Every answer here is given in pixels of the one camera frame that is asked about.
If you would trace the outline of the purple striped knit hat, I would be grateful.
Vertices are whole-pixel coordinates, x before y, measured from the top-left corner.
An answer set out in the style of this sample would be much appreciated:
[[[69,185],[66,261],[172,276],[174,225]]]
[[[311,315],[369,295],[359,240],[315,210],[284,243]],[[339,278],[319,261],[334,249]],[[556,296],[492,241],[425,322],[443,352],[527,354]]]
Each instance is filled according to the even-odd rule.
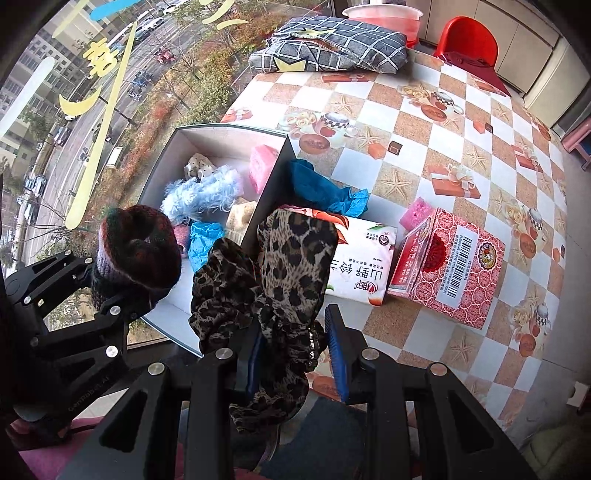
[[[180,251],[166,215],[140,204],[108,211],[91,277],[97,310],[120,297],[133,313],[145,314],[169,294],[180,274]]]

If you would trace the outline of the leopard print scrunchie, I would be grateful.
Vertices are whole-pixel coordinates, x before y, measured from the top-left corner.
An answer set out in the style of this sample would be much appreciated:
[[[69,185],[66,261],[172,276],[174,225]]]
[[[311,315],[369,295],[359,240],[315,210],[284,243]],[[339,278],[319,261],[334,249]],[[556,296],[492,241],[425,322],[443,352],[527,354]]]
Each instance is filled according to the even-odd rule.
[[[317,317],[338,246],[332,222],[287,209],[267,216],[256,235],[257,259],[228,238],[214,242],[193,276],[188,319],[204,354],[228,346],[252,324],[262,331],[259,388],[229,405],[242,433],[269,431],[304,405],[307,375],[328,346]]]

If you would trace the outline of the light blue fluffy cloth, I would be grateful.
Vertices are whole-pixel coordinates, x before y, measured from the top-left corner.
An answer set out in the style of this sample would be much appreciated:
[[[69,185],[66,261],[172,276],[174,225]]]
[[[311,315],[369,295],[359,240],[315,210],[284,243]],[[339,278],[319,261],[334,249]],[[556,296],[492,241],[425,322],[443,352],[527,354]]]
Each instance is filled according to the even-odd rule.
[[[242,194],[242,175],[235,168],[223,165],[204,179],[191,177],[169,183],[164,189],[160,211],[173,225],[200,221],[207,213],[228,212]]]

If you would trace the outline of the beige fuzzy sock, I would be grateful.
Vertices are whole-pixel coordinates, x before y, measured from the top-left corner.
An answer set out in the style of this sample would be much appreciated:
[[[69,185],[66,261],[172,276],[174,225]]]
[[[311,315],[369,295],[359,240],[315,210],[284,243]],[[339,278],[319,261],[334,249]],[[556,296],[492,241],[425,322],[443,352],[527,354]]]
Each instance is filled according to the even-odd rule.
[[[242,197],[236,199],[225,222],[224,236],[238,245],[242,244],[256,206],[256,201],[246,201]]]

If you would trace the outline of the cream polka dot scrunchie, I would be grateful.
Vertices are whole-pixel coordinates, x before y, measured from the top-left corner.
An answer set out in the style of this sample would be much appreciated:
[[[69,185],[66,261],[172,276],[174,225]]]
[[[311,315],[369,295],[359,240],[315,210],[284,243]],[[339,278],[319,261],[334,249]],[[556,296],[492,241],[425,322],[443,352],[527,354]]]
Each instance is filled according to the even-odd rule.
[[[186,180],[195,178],[200,182],[204,178],[211,176],[215,169],[216,166],[211,163],[207,156],[194,153],[183,167],[184,178]]]

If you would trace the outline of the pink sponge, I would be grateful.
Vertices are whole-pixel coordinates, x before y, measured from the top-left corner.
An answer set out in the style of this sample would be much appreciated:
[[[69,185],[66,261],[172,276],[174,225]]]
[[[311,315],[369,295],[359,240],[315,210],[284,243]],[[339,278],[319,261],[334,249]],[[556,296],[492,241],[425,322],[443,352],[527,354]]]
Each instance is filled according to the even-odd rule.
[[[257,195],[263,193],[278,155],[279,151],[269,145],[256,145],[250,150],[249,180]]]
[[[417,228],[433,212],[434,208],[422,197],[418,197],[400,219],[400,224],[407,232]]]

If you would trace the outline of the person's jeans leg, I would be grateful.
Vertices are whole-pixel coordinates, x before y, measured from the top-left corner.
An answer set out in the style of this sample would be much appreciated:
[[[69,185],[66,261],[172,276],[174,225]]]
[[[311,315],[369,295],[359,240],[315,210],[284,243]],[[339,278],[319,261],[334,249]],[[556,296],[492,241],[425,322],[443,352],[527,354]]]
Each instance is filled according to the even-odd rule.
[[[359,479],[365,457],[367,414],[321,397],[294,439],[262,467],[267,479]]]

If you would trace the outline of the red patterned tissue box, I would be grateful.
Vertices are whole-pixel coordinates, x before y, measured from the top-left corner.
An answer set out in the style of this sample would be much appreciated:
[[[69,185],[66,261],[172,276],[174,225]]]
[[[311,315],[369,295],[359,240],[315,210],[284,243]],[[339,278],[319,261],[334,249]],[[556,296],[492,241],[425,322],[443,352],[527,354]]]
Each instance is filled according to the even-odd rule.
[[[404,238],[388,294],[481,329],[505,249],[493,234],[437,208]]]

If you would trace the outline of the white peach drink carton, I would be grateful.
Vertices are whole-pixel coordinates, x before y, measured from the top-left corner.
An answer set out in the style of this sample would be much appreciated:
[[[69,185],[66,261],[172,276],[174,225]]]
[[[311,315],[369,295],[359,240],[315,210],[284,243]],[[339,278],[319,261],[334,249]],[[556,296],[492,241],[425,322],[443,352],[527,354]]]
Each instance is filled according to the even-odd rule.
[[[396,227],[308,207],[284,208],[335,225],[338,247],[329,273],[329,295],[374,307],[383,304],[396,250]]]

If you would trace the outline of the dark blue plastic bag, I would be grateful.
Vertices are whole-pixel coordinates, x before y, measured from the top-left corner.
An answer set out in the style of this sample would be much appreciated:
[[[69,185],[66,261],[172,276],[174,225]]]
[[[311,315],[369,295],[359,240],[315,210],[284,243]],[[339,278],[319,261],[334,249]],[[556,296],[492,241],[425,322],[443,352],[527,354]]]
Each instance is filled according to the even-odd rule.
[[[361,217],[368,210],[370,193],[367,189],[353,192],[349,187],[339,187],[318,174],[307,160],[290,160],[287,172],[298,206],[354,218]]]

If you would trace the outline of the checkered tablecloth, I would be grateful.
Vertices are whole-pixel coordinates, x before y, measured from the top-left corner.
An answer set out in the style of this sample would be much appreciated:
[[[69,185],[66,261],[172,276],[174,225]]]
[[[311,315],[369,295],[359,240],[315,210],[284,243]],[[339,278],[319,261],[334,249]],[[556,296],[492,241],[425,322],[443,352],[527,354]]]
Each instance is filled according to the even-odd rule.
[[[353,326],[407,364],[448,364],[511,426],[541,368],[563,287],[565,174],[549,130],[511,96],[420,52],[394,75],[288,67],[256,76],[224,119],[287,133],[318,173],[369,193],[370,221],[398,226],[420,199],[505,244],[481,328],[394,298],[360,306]]]

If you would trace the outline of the pink plastic stool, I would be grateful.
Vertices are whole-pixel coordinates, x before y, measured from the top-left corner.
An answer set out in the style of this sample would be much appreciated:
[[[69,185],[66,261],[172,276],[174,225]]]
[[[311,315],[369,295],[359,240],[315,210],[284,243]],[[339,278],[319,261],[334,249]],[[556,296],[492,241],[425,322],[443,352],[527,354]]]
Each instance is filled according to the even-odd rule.
[[[583,171],[586,171],[591,164],[590,159],[590,136],[591,136],[591,117],[588,116],[570,133],[566,134],[561,144],[563,148],[571,153],[573,150],[577,151],[583,158],[584,163],[581,166]]]

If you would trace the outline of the white cabinet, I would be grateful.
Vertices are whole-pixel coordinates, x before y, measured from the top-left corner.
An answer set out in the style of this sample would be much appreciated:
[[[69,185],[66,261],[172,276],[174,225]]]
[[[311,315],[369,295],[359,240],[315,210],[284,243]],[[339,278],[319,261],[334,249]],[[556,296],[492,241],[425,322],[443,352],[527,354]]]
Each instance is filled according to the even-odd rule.
[[[575,104],[590,85],[590,69],[557,27],[525,1],[408,1],[424,13],[419,38],[437,44],[446,23],[467,16],[485,25],[498,48],[495,71],[523,94],[526,109],[566,133],[589,115]]]

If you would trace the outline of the red plastic chair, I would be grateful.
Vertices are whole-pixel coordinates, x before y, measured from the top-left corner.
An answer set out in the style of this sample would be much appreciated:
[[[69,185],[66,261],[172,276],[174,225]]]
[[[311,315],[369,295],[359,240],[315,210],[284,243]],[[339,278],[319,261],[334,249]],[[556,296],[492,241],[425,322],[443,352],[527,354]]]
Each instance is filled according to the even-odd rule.
[[[467,16],[457,16],[444,26],[434,56],[472,74],[478,83],[488,83],[491,92],[509,96],[495,71],[498,54],[497,41],[485,25]]]

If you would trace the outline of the grey plaid pillow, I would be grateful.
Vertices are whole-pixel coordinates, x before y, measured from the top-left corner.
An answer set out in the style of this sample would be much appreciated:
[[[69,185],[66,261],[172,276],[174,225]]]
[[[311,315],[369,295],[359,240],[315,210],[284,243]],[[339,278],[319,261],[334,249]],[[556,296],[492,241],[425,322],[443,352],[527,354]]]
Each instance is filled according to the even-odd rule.
[[[295,17],[249,55],[256,74],[349,72],[396,74],[407,63],[406,36],[345,18]]]

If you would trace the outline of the pink plastic basin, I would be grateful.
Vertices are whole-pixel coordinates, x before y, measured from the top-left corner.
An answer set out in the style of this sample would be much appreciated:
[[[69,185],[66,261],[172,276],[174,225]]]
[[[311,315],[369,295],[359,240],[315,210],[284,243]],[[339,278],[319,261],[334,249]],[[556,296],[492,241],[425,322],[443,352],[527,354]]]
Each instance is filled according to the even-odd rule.
[[[413,48],[419,42],[423,12],[417,8],[400,4],[370,3],[346,8],[342,15],[404,34],[408,48]]]

